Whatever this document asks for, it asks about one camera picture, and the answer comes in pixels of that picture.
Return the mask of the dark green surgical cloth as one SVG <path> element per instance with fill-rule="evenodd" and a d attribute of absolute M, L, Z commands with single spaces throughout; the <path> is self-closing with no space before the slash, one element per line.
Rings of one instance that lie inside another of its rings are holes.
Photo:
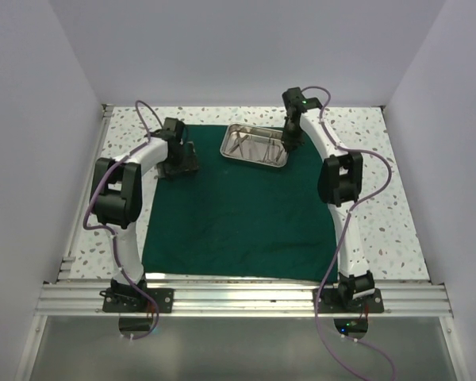
<path fill-rule="evenodd" d="M 221 155 L 223 125 L 192 125 L 199 169 L 156 186 L 142 262 L 149 272 L 333 282 L 336 233 L 306 143 L 272 168 Z"/>

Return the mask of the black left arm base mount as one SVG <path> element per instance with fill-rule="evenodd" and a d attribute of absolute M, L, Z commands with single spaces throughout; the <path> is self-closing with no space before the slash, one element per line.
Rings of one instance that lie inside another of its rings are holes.
<path fill-rule="evenodd" d="M 136 287 L 112 279 L 110 286 L 99 292 L 105 313 L 161 313 L 170 314 L 175 300 L 172 288 L 148 288 L 141 280 Z"/>

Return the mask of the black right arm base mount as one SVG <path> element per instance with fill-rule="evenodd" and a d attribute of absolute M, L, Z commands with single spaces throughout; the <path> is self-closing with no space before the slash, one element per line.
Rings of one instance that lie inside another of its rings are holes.
<path fill-rule="evenodd" d="M 312 290 L 313 305 L 320 314 L 359 314 L 385 312 L 381 291 L 374 287 L 357 296 L 352 296 L 344 289 L 346 284 L 324 287 L 321 292 L 316 287 Z"/>

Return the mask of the stainless steel instrument tray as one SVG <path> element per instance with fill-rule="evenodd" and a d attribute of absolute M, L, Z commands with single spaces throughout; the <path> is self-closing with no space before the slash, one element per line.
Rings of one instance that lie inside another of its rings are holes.
<path fill-rule="evenodd" d="M 241 136 L 249 136 L 249 138 L 243 143 L 243 155 L 240 155 L 239 150 L 236 150 L 233 154 L 228 155 L 225 151 L 232 145 L 232 143 L 236 139 L 237 133 L 239 133 Z M 227 159 L 238 160 L 248 164 L 258 164 L 274 168 L 285 167 L 289 154 L 285 151 L 283 146 L 282 155 L 277 165 L 263 164 L 260 162 L 260 160 L 263 158 L 267 141 L 270 136 L 275 139 L 277 145 L 282 145 L 281 129 L 258 127 L 254 125 L 245 125 L 240 123 L 231 124 L 225 130 L 224 138 L 220 147 L 220 153 L 223 157 Z"/>

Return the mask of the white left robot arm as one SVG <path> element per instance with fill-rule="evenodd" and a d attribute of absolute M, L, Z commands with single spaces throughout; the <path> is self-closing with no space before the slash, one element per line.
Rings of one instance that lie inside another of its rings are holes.
<path fill-rule="evenodd" d="M 121 302 L 134 312 L 143 310 L 149 301 L 148 291 L 140 286 L 144 266 L 139 257 L 136 222 L 143 208 L 143 177 L 153 168 L 160 170 L 163 179 L 198 171 L 194 143 L 188 140 L 184 122 L 168 117 L 160 129 L 147 132 L 146 141 L 130 153 L 99 158 L 83 220 L 85 230 L 106 231 L 115 268 L 113 284 L 126 286 Z"/>

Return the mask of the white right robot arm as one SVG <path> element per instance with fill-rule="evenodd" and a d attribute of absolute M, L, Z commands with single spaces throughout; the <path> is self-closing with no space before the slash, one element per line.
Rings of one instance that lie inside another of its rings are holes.
<path fill-rule="evenodd" d="M 359 200 L 363 185 L 363 156 L 344 147 L 335 133 L 311 122 L 305 113 L 323 110 L 318 98 L 307 98 L 301 88 L 282 93 L 286 109 L 282 128 L 282 146 L 292 152 L 308 137 L 322 161 L 317 193 L 332 216 L 337 238 L 338 285 L 340 307 L 356 311 L 375 292 L 375 283 L 365 258 L 359 226 L 352 220 L 351 208 Z"/>

